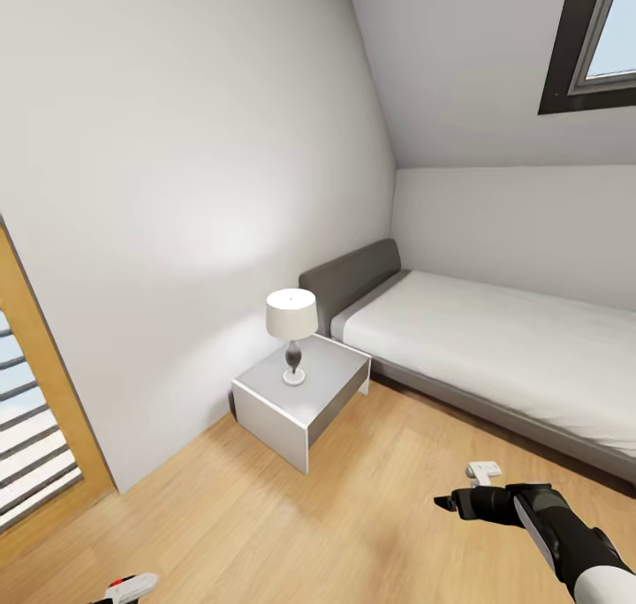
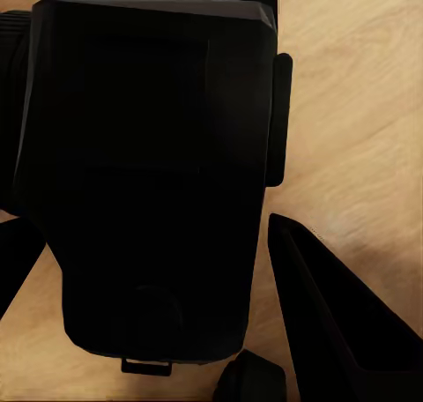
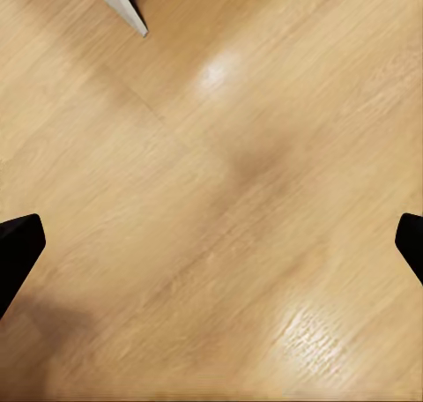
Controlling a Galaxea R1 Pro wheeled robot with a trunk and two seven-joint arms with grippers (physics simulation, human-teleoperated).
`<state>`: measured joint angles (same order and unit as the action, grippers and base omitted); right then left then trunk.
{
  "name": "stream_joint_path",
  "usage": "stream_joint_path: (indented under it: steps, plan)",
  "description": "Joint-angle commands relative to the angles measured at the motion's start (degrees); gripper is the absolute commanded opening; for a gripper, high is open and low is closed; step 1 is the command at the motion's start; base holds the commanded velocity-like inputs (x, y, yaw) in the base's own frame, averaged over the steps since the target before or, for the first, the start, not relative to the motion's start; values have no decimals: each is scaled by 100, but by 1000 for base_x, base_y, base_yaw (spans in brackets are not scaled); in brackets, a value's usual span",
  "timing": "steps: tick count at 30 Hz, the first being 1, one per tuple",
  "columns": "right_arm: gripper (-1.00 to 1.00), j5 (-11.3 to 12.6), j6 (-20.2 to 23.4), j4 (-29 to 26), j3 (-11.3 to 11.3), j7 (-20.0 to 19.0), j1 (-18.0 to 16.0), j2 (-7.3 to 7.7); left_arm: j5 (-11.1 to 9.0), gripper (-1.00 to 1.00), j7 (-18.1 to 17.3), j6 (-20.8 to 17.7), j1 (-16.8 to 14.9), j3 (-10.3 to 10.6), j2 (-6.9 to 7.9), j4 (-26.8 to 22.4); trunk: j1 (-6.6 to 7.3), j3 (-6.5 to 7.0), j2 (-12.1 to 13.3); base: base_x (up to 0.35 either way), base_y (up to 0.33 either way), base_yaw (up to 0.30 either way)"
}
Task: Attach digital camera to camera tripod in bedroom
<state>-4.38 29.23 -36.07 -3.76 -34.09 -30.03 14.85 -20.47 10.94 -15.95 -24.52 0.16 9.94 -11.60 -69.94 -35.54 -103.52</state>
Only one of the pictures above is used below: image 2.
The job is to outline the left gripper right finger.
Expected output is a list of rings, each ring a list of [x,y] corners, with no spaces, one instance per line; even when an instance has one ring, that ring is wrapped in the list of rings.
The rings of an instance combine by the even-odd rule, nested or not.
[[[423,339],[297,220],[267,243],[301,402],[423,402]]]

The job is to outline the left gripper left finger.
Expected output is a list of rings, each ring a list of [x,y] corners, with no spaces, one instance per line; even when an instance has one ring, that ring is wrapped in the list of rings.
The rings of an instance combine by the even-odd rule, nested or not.
[[[45,247],[28,216],[0,223],[0,320]]]

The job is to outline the digital camera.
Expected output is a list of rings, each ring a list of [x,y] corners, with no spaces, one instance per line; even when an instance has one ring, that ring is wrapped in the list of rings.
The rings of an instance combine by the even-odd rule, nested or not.
[[[277,53],[278,0],[0,13],[0,210],[55,254],[74,345],[149,376],[241,352],[265,188],[285,173]]]

